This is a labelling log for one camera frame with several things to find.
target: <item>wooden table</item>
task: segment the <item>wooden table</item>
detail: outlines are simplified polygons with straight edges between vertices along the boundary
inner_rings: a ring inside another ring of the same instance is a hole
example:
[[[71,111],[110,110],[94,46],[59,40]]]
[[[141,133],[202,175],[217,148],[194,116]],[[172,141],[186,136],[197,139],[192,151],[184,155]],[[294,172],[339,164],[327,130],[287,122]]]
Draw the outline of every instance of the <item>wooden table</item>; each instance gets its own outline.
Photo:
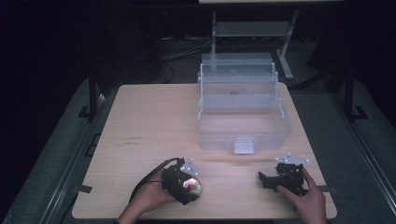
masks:
[[[279,93],[289,114],[292,133],[278,151],[235,155],[202,151],[196,132],[199,91],[196,84],[128,85],[119,89],[83,185],[73,208],[75,218],[116,218],[134,186],[167,159],[194,158],[203,186],[201,197],[187,205],[168,203],[146,213],[148,219],[295,218],[293,206],[280,193],[263,189],[258,171],[276,175],[276,157],[288,152],[308,158],[305,165],[318,185],[325,185],[287,87]],[[327,216],[336,216],[332,196]]]

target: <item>metal frame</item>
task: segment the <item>metal frame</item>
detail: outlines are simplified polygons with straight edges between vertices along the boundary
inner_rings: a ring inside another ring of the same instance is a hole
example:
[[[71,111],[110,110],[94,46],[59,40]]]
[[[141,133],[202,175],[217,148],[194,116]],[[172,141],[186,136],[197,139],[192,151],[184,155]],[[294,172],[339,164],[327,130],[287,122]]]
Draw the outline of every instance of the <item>metal frame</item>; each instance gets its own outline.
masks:
[[[217,21],[216,11],[213,11],[212,53],[216,53],[218,36],[284,36],[285,42],[276,50],[276,56],[286,79],[293,79],[285,56],[298,13],[299,10],[294,10],[289,21]]]

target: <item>human hand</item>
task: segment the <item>human hand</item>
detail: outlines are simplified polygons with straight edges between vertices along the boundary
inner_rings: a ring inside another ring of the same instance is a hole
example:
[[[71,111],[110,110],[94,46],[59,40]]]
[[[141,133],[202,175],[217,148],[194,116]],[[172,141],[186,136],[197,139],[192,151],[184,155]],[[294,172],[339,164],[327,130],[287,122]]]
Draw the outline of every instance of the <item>human hand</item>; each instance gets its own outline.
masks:
[[[305,196],[299,197],[282,186],[277,186],[276,189],[294,204],[303,223],[325,224],[327,223],[326,196],[320,191],[305,168],[303,168],[303,175],[309,187]]]
[[[175,202],[176,199],[167,191],[163,190],[161,174],[165,169],[162,168],[148,183],[142,185],[132,198],[129,204],[118,218],[120,224],[135,223],[137,219],[149,211],[154,210],[163,203]]]

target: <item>transparent storage box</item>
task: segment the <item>transparent storage box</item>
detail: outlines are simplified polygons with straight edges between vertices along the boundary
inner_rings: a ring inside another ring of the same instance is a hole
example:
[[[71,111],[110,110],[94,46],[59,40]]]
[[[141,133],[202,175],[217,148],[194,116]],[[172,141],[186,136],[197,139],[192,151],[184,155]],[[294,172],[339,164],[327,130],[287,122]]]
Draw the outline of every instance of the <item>transparent storage box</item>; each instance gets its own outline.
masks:
[[[291,133],[269,53],[204,54],[197,128],[203,150],[277,150]]]

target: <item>finger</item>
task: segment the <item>finger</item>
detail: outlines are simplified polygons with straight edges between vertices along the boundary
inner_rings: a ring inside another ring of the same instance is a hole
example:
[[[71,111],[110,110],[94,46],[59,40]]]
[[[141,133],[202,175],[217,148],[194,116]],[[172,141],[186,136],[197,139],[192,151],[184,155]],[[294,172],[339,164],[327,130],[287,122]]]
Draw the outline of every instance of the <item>finger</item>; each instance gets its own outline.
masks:
[[[290,190],[286,189],[285,187],[282,186],[277,186],[276,189],[283,194],[287,199],[289,199],[292,203],[296,203],[297,200],[299,200],[300,197],[292,193]]]
[[[308,173],[308,171],[305,168],[303,168],[303,175],[304,175],[304,179],[308,183],[309,188],[315,187],[317,185],[315,183],[314,178],[312,178],[312,176]]]

